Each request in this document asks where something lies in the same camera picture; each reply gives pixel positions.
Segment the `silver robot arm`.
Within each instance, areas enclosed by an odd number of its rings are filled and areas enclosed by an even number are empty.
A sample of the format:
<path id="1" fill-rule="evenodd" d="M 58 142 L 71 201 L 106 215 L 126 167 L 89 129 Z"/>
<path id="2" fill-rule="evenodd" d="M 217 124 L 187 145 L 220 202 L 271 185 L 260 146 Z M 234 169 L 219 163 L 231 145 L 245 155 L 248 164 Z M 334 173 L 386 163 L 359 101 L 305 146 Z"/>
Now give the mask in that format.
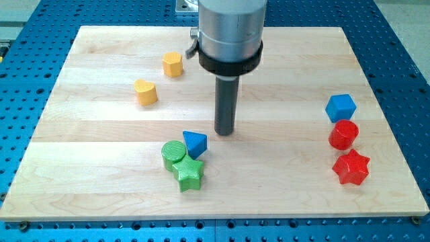
<path id="1" fill-rule="evenodd" d="M 234 78 L 254 70 L 263 50 L 267 0 L 199 0 L 198 26 L 185 51 L 191 59 L 218 77 Z"/>

